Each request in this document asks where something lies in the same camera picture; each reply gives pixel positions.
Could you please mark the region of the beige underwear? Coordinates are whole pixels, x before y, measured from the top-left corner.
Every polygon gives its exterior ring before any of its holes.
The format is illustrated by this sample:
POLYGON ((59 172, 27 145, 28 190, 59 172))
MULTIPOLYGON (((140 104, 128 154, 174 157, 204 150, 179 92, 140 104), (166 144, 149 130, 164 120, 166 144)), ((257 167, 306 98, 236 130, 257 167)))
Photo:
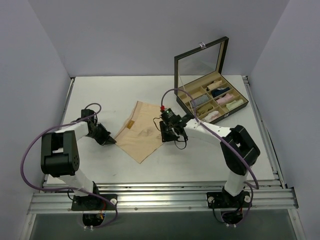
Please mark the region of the beige underwear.
POLYGON ((116 145, 139 164, 163 144, 157 128, 160 109, 159 105, 137 101, 115 136, 116 145))

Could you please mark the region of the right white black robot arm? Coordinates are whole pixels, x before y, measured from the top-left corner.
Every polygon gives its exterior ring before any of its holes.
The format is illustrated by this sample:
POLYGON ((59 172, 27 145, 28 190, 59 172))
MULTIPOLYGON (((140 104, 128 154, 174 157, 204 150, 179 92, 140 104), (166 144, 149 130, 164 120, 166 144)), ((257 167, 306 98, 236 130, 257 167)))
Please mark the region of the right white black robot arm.
POLYGON ((232 207, 238 203, 245 185, 256 190, 260 188, 252 166, 257 162, 261 151, 242 125, 222 127, 189 114, 181 117, 172 112, 163 112, 160 115, 159 127, 164 143, 177 142, 182 137, 185 143, 189 138, 195 138, 220 145, 229 169, 222 193, 225 205, 232 207))

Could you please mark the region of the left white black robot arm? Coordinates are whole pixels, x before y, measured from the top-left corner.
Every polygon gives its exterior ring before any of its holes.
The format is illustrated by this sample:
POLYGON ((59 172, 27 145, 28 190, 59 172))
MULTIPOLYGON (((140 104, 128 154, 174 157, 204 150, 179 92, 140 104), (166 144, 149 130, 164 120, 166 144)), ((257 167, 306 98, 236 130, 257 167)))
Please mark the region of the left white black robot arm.
POLYGON ((100 146, 113 145, 116 140, 98 122, 96 113, 88 108, 67 128, 49 132, 41 137, 40 167, 44 174, 58 178, 71 187, 75 195, 83 197, 83 204, 90 210, 100 206, 97 185, 80 170, 77 141, 83 137, 95 140, 100 146))

